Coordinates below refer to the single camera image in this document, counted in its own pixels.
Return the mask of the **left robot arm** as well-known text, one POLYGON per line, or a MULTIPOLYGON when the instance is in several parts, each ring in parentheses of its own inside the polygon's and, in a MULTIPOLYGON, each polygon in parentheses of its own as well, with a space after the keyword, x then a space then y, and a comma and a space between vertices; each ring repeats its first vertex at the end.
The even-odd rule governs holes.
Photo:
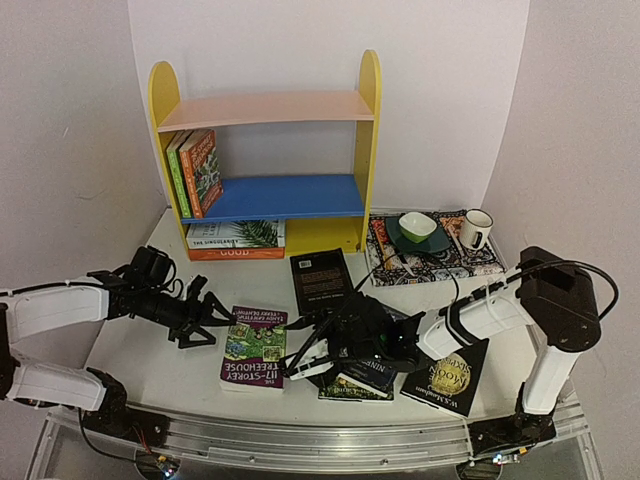
POLYGON ((126 390, 93 368, 71 369, 19 354, 14 345, 35 335, 76 324, 139 317, 162 326, 181 349, 212 346, 212 327, 237 318, 211 292, 206 277, 183 283, 166 253, 141 246, 114 271, 99 270, 76 280, 4 290, 1 293, 1 397, 35 408, 67 406, 94 412, 116 437, 131 433, 133 411, 126 390))

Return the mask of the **large orange Good Morning book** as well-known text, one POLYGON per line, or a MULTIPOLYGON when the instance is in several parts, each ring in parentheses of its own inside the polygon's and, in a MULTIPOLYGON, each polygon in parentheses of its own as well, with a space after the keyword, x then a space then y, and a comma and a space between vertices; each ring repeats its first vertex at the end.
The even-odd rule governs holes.
POLYGON ((284 247, 275 248, 220 248, 189 249, 191 261, 223 261, 223 260, 271 260, 283 259, 284 247))

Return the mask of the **white Singularity palm book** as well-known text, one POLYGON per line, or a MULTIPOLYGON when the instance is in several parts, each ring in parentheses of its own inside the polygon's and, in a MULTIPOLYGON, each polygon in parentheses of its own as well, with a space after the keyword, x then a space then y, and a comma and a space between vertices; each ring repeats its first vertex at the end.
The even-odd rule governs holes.
POLYGON ((190 249, 282 248, 285 220, 251 220, 194 224, 186 240, 190 249))

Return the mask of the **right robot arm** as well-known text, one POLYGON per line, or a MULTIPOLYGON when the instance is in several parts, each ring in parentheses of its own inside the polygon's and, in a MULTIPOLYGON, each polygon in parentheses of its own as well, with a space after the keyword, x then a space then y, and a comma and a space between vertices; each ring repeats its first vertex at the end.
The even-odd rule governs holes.
POLYGON ((470 425, 480 452, 533 445, 548 438, 558 396, 579 356, 601 338, 610 308, 597 306, 592 277, 600 268, 539 247, 521 251, 500 279, 457 295, 448 305, 395 319, 377 299, 354 290, 337 308, 300 317, 291 329, 312 333, 280 360, 285 377, 315 378, 333 366, 373 360, 413 373, 429 360, 471 348, 503 332, 536 327, 546 343, 522 383, 513 414, 470 425))

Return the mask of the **orange cartoon paperback book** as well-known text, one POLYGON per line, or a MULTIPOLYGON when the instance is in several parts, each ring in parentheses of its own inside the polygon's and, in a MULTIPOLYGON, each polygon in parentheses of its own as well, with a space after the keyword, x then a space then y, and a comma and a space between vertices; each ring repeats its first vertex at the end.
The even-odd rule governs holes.
POLYGON ((202 219, 223 194, 215 131, 192 131, 179 154, 192 216, 202 219))

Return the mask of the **green cartoon paperback book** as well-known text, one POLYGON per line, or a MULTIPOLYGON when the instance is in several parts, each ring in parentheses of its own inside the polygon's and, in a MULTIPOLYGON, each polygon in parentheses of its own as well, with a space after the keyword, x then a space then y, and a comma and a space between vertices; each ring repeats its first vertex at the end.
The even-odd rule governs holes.
POLYGON ((186 189, 186 183, 182 172, 182 163, 180 160, 180 148, 191 135, 191 130, 184 130, 176 133, 166 149, 167 160, 171 172, 171 178, 177 202, 182 218, 191 218, 191 206, 186 189))

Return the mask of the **purple Treehouse book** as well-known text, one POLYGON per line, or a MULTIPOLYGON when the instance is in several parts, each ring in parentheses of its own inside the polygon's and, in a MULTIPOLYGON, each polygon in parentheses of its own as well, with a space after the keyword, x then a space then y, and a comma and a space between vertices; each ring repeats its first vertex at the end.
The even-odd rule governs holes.
POLYGON ((286 354, 288 313, 234 306, 237 323, 227 333, 220 385, 230 392, 279 394, 284 377, 279 361, 286 354))

